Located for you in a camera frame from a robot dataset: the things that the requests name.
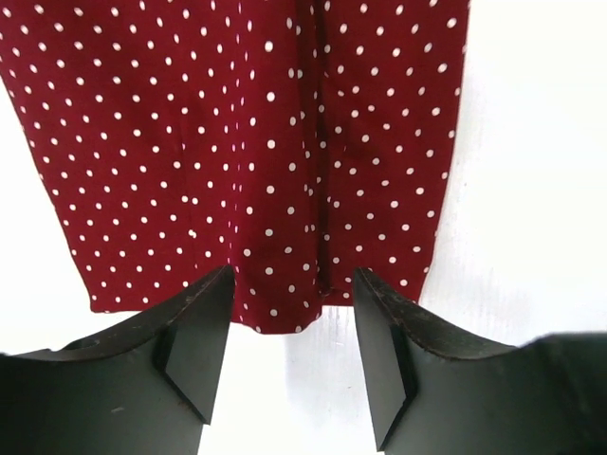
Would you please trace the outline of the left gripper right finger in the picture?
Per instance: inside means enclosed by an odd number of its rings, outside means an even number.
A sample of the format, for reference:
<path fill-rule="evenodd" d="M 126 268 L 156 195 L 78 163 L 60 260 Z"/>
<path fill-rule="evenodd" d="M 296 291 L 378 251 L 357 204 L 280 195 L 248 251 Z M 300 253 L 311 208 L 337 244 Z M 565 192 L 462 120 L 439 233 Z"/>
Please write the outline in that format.
<path fill-rule="evenodd" d="M 524 346 L 468 332 L 372 271 L 353 301 L 369 409 L 385 454 L 602 454 L 606 336 Z"/>

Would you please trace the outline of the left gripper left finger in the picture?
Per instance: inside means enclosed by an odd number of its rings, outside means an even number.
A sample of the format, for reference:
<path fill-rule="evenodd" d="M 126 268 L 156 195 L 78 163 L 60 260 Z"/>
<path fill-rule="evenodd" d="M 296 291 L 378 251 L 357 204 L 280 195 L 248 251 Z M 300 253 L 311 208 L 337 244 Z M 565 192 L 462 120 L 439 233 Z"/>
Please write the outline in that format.
<path fill-rule="evenodd" d="M 234 302 L 222 266 L 58 351 L 1 358 L 5 454 L 194 454 L 212 419 Z"/>

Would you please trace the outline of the red polka dot skirt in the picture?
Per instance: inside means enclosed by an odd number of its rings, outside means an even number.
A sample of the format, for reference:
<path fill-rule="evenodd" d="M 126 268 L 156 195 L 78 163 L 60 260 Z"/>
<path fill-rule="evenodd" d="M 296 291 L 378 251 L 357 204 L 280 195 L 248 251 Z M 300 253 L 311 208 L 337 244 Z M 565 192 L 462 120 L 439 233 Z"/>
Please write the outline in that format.
<path fill-rule="evenodd" d="M 417 300 L 467 1 L 5 1 L 1 76 L 95 313 L 217 267 L 301 332 L 367 267 Z"/>

